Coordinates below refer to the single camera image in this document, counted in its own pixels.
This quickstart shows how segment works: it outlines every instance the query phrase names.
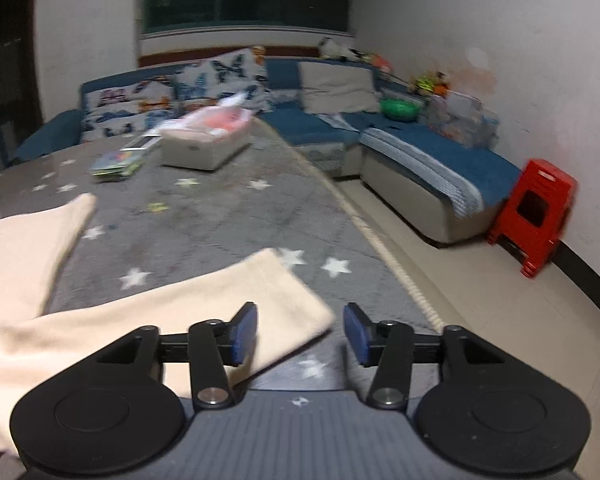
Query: beige pillow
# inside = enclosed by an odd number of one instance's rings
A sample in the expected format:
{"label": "beige pillow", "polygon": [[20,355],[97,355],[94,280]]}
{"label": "beige pillow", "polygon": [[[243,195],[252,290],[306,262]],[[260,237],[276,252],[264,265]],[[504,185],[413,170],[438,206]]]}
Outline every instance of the beige pillow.
{"label": "beige pillow", "polygon": [[302,106],[309,114],[380,111],[368,68],[303,61],[300,83]]}

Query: black baseboard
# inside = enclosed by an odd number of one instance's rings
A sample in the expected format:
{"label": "black baseboard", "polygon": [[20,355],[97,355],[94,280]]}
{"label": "black baseboard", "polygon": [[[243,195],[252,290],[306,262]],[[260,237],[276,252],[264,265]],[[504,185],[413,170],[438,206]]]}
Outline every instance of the black baseboard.
{"label": "black baseboard", "polygon": [[560,242],[553,262],[600,309],[600,276],[571,248]]}

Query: beige towel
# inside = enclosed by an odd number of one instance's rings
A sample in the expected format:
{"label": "beige towel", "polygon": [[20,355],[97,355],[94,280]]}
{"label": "beige towel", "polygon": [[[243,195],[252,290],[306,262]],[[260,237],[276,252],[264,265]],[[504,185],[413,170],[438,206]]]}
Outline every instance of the beige towel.
{"label": "beige towel", "polygon": [[55,209],[0,220],[0,323],[42,314],[58,266],[95,202],[87,193]]}
{"label": "beige towel", "polygon": [[[256,349],[249,367],[228,368],[232,383],[278,361],[334,321],[331,310],[280,263],[272,249],[234,266],[112,303],[58,312],[0,328],[0,450],[13,451],[9,416],[36,384],[138,326],[186,332],[209,318],[231,319],[245,301],[258,305]],[[190,396],[186,364],[166,365],[165,384]]]}

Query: dark doorway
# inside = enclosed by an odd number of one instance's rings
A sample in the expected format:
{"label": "dark doorway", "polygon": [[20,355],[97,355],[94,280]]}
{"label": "dark doorway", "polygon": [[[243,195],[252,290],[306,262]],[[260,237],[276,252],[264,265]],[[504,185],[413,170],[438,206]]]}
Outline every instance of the dark doorway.
{"label": "dark doorway", "polygon": [[42,124],[33,57],[34,0],[0,0],[0,170]]}

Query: sofa base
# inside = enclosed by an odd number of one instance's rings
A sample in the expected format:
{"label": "sofa base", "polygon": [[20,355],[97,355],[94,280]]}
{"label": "sofa base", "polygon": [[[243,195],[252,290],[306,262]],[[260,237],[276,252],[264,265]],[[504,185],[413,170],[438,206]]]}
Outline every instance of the sofa base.
{"label": "sofa base", "polygon": [[294,146],[316,168],[331,178],[357,176],[362,165],[362,146],[344,146],[341,142]]}
{"label": "sofa base", "polygon": [[450,200],[437,196],[397,171],[397,163],[367,147],[363,148],[360,179],[401,216],[437,244],[453,244],[486,232],[504,202],[468,218],[457,218]]}

